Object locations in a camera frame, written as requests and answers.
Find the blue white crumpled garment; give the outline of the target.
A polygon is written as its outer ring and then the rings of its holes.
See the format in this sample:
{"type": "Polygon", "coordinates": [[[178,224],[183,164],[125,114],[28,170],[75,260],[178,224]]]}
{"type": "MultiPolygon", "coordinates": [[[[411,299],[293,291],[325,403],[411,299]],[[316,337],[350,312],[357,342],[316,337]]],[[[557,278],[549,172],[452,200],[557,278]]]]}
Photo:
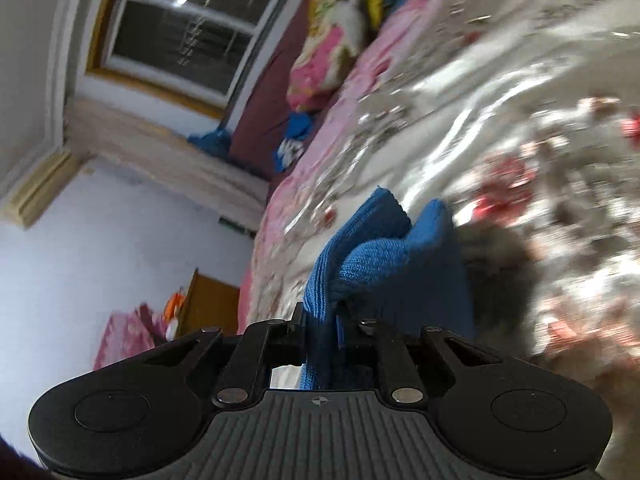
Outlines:
{"type": "Polygon", "coordinates": [[[314,116],[308,113],[291,113],[286,121],[284,135],[273,152],[274,169],[285,172],[305,153],[305,141],[314,128],[314,116]]]}

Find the beige left curtain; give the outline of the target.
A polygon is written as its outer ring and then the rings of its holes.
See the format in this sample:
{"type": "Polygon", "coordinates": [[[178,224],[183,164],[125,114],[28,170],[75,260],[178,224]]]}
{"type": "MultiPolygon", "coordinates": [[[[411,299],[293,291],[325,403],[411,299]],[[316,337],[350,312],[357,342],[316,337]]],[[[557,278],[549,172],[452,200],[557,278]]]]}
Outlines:
{"type": "Polygon", "coordinates": [[[160,125],[94,99],[71,99],[64,119],[72,150],[140,172],[245,229],[259,228],[269,188],[265,180],[199,151],[160,125]]]}

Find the pink floral folded quilt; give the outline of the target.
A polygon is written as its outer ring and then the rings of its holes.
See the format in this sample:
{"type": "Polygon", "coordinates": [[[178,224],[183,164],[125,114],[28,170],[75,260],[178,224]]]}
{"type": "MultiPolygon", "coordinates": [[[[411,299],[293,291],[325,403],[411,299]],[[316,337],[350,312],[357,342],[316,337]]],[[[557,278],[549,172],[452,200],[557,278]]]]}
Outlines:
{"type": "Polygon", "coordinates": [[[332,23],[337,1],[309,0],[307,35],[290,70],[286,92],[295,113],[318,112],[325,107],[357,61],[343,44],[342,30],[332,23]]]}

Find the barred dark window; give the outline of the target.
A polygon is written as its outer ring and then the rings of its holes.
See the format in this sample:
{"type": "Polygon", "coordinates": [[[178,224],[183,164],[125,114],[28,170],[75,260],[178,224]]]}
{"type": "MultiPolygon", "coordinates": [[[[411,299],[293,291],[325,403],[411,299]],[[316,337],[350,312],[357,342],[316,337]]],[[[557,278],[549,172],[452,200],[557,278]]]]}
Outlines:
{"type": "Polygon", "coordinates": [[[86,73],[214,119],[233,112],[302,0],[100,0],[86,73]]]}

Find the maroon bed sheet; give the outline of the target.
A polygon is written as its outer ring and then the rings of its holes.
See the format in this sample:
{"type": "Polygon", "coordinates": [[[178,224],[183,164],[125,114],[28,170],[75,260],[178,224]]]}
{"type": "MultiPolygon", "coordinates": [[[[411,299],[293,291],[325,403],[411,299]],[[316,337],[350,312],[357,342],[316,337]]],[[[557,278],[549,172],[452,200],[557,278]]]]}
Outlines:
{"type": "Polygon", "coordinates": [[[285,0],[224,120],[231,133],[230,162],[267,182],[278,177],[274,153],[291,113],[286,102],[288,77],[307,36],[308,4],[309,0],[285,0]]]}

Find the pink floral cloth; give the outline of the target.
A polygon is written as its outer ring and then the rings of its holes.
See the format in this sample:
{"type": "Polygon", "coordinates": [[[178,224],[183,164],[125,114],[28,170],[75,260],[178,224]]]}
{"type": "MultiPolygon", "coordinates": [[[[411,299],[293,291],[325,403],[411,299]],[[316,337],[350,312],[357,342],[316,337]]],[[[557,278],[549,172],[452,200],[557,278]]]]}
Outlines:
{"type": "Polygon", "coordinates": [[[113,312],[100,340],[93,369],[100,370],[163,344],[166,328],[163,315],[147,304],[140,304],[129,313],[113,312]]]}

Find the silver pink floral bedspread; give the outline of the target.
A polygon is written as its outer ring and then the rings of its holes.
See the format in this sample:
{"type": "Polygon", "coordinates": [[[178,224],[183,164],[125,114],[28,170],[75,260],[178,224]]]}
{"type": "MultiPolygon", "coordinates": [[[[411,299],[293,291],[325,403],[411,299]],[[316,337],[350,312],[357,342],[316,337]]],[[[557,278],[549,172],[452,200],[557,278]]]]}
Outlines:
{"type": "Polygon", "coordinates": [[[408,0],[257,233],[240,319],[288,318],[376,188],[454,217],[476,336],[592,387],[639,474],[639,0],[408,0]]]}

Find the blue knitted sweater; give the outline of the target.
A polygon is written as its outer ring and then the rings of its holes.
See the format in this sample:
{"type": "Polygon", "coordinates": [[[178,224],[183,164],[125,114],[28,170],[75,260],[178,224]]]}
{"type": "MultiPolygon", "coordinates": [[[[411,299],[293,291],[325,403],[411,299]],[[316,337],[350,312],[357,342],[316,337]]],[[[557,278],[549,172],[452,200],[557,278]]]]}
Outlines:
{"type": "Polygon", "coordinates": [[[437,326],[474,335],[474,309],[452,214],[431,200],[411,220],[377,188],[323,248],[309,275],[304,390],[355,387],[341,363],[347,320],[373,318],[403,335],[437,326]]]}

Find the white plush toy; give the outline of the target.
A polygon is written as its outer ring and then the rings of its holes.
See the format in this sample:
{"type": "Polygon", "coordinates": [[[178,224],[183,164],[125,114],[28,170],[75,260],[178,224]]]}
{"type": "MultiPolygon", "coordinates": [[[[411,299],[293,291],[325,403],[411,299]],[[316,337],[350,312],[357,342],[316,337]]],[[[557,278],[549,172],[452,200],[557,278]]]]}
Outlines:
{"type": "Polygon", "coordinates": [[[358,58],[367,47],[368,21],[361,0],[340,0],[332,11],[332,23],[343,32],[343,44],[349,55],[358,58]]]}

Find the wooden desk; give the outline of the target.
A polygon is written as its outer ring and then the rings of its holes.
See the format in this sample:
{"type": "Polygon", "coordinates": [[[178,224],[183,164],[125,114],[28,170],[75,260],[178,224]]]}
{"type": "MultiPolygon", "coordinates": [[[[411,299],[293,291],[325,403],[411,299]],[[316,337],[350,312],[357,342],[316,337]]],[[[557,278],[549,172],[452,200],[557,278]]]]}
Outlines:
{"type": "Polygon", "coordinates": [[[176,337],[209,327],[218,327],[224,336],[234,336],[239,327],[239,298],[237,287],[195,270],[178,314],[176,337]]]}

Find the orange object on desk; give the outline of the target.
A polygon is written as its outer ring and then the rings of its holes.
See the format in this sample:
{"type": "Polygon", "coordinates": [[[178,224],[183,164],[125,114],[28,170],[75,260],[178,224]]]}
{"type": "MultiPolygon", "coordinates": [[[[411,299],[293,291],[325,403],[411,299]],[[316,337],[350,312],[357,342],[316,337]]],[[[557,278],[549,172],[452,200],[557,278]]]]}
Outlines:
{"type": "Polygon", "coordinates": [[[163,320],[165,323],[165,338],[168,341],[176,338],[179,327],[179,314],[186,299],[186,293],[183,288],[174,292],[165,304],[163,310],[163,320]]]}

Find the blue plastic bag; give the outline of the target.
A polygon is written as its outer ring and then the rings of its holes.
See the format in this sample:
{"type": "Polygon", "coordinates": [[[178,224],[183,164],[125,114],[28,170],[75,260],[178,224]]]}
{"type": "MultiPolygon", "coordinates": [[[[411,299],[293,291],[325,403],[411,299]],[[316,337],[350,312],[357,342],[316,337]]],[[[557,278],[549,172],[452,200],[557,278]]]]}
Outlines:
{"type": "Polygon", "coordinates": [[[227,159],[231,146],[231,133],[224,127],[203,134],[191,134],[186,138],[197,150],[219,159],[227,159]]]}

